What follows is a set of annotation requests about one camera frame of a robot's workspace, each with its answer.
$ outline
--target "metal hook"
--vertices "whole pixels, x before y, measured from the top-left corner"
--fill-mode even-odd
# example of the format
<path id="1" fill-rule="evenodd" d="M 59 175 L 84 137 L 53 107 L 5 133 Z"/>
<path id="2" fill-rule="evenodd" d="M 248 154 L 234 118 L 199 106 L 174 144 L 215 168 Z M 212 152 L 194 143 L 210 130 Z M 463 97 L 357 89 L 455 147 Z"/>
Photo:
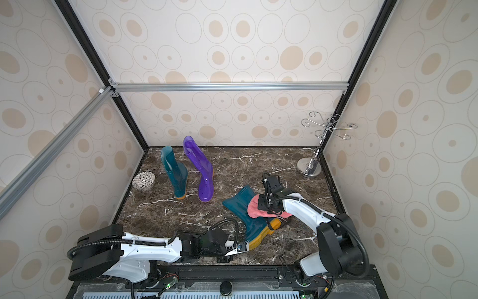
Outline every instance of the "metal hook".
<path id="1" fill-rule="evenodd" d="M 320 115 L 320 118 L 322 119 L 322 123 L 318 123 L 318 122 L 315 122 L 315 121 L 311 120 L 311 118 L 315 118 L 317 116 L 317 114 Z M 311 112 L 309 112 L 309 118 L 301 120 L 301 124 L 302 124 L 302 126 L 304 126 L 306 128 L 310 127 L 312 123 L 323 127 L 322 130 L 315 131 L 315 136 L 320 140 L 324 140 L 326 138 L 327 131 L 331 132 L 335 136 L 340 137 L 341 139 L 349 140 L 351 137 L 348 134 L 339 135 L 339 134 L 334 133 L 334 130 L 353 130 L 353 129 L 358 128 L 358 126 L 354 123 L 348 123 L 348 124 L 345 125 L 346 126 L 345 128 L 336 128 L 335 125 L 338 123 L 339 119 L 340 119 L 340 114 L 337 114 L 337 113 L 332 113 L 327 118 L 327 120 L 324 120 L 324 117 L 322 116 L 322 114 L 320 112 L 311 111 Z"/>

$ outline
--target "small bowl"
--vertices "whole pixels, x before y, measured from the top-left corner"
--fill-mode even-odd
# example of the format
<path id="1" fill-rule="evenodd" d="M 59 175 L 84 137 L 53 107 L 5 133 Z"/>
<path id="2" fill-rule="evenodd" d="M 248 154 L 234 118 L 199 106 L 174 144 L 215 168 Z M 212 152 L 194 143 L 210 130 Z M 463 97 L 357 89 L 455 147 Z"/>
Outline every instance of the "small bowl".
<path id="1" fill-rule="evenodd" d="M 133 187 L 140 191 L 149 191 L 154 186 L 154 173 L 143 171 L 138 173 L 133 179 Z"/>

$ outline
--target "pink cloth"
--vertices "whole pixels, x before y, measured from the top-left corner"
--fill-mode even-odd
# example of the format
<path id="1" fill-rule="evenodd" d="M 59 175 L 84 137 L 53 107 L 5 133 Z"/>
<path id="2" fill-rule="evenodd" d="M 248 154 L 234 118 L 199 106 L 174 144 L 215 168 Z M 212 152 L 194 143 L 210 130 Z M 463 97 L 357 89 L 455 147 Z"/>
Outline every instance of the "pink cloth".
<path id="1" fill-rule="evenodd" d="M 275 215 L 275 214 L 268 214 L 266 211 L 259 210 L 257 208 L 258 201 L 259 201 L 259 194 L 254 196 L 250 200 L 250 203 L 247 206 L 247 214 L 249 215 L 249 217 L 251 217 L 251 218 L 257 218 L 257 217 L 274 218 L 274 217 L 277 217 L 277 215 Z M 282 218 L 287 218 L 287 217 L 291 217 L 292 214 L 289 214 L 287 212 L 282 212 L 282 214 L 280 214 L 279 216 L 281 216 Z"/>

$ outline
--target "black frame rail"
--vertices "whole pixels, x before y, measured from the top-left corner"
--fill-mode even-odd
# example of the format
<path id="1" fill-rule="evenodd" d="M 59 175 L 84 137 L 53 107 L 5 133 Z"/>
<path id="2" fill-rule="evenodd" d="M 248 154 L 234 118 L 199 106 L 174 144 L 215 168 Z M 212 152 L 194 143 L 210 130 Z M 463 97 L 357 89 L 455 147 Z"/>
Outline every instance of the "black frame rail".
<path id="1" fill-rule="evenodd" d="M 344 108 L 347 105 L 348 100 L 350 99 L 350 96 L 355 89 L 355 86 L 359 82 L 358 80 L 362 75 L 363 69 L 365 68 L 365 65 L 367 64 L 370 56 L 372 55 L 373 49 L 379 41 L 380 35 L 385 28 L 385 25 L 387 24 L 387 21 L 393 9 L 395 8 L 396 3 L 397 0 L 385 0 L 385 2 L 383 3 L 382 8 L 380 9 L 380 12 L 377 16 L 377 19 L 373 24 L 372 30 L 370 31 L 369 37 L 367 38 L 367 41 L 365 42 L 362 52 L 360 53 L 357 63 L 355 64 L 355 67 L 352 71 L 352 74 L 350 75 L 347 91 L 340 97 L 340 100 L 338 101 L 337 107 L 334 111 L 335 114 L 342 115 L 342 112 L 344 111 Z M 323 151 L 325 149 L 325 146 L 327 145 L 331 134 L 332 133 L 330 131 L 327 131 L 326 138 L 320 146 L 320 151 Z"/>
<path id="2" fill-rule="evenodd" d="M 335 283 L 363 283 L 366 281 L 373 281 L 375 288 L 381 299 L 388 299 L 387 293 L 383 286 L 382 280 L 374 265 L 370 265 L 369 274 L 363 278 L 355 278 L 343 274 L 339 277 L 335 277 Z M 301 295 L 316 295 L 317 288 L 323 288 L 327 283 L 317 277 L 314 282 L 309 286 L 301 287 L 295 281 L 292 274 L 288 274 L 287 268 L 291 268 L 293 265 L 158 265 L 158 270 L 161 272 L 161 276 L 169 273 L 178 275 L 179 281 L 173 288 L 184 289 L 191 287 L 194 283 L 222 283 L 223 281 L 229 281 L 231 283 L 262 283 L 264 287 L 271 290 L 281 290 L 285 288 L 287 290 L 292 289 L 299 291 Z M 353 268 L 354 271 L 359 269 L 360 265 Z M 75 295 L 77 288 L 82 285 L 88 284 L 105 284 L 105 283 L 124 283 L 126 290 L 131 287 L 128 280 L 112 277 L 107 281 L 100 278 L 87 280 L 84 282 L 75 282 L 70 289 L 66 299 L 72 299 Z M 138 289 L 137 291 L 149 291 L 159 292 L 161 291 L 169 280 L 161 281 L 153 288 Z"/>
<path id="3" fill-rule="evenodd" d="M 80 46 L 83 48 L 83 51 L 87 55 L 93 67 L 95 68 L 95 71 L 98 73 L 101 81 L 103 82 L 105 86 L 111 86 L 111 88 L 114 91 L 115 90 L 114 86 L 109 81 L 111 77 L 108 74 L 108 71 L 106 70 L 103 62 L 101 62 L 101 58 L 99 57 L 93 44 L 88 38 L 88 35 L 85 29 L 83 29 L 83 26 L 81 25 L 80 20 L 78 19 L 75 12 L 73 11 L 73 8 L 71 7 L 70 2 L 68 2 L 68 0 L 55 0 L 55 2 L 60 12 L 62 13 L 63 17 L 65 18 L 66 22 L 70 26 L 71 31 L 73 32 L 76 39 L 80 43 Z M 116 96 L 113 97 L 113 100 L 115 101 L 116 106 L 118 107 L 119 111 L 121 112 L 121 115 L 125 119 L 128 126 L 130 127 L 134 136 L 138 140 L 141 148 L 143 149 L 143 151 L 146 151 L 149 148 L 149 146 L 146 143 L 146 140 L 144 139 L 143 135 L 141 134 L 141 131 L 138 128 L 138 125 L 136 124 L 136 122 L 134 121 L 130 111 L 126 107 L 126 104 L 124 103 L 123 99 L 121 98 L 119 94 L 116 94 Z"/>

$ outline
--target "polka dot wallpaper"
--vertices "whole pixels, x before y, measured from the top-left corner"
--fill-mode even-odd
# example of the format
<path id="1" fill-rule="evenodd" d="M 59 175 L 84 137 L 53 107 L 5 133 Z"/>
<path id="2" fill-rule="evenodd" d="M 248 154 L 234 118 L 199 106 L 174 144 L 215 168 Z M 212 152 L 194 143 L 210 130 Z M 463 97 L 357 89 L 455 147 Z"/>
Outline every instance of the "polka dot wallpaper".
<path id="1" fill-rule="evenodd" d="M 317 145 L 319 127 L 305 128 L 301 120 L 310 111 L 327 118 L 341 95 L 340 90 L 177 91 L 124 92 L 123 99 L 150 146 L 182 145 L 188 135 L 199 145 L 271 146 Z"/>
<path id="2" fill-rule="evenodd" d="M 71 0 L 117 82 L 348 81 L 383 0 Z"/>
<path id="3" fill-rule="evenodd" d="M 50 1 L 0 1 L 0 192 L 99 86 Z"/>
<path id="4" fill-rule="evenodd" d="M 391 299 L 476 298 L 478 2 L 405 0 L 325 150 Z"/>
<path id="5" fill-rule="evenodd" d="M 0 298 L 65 298 L 79 237 L 108 226 L 142 149 L 108 100 L 0 221 Z"/>

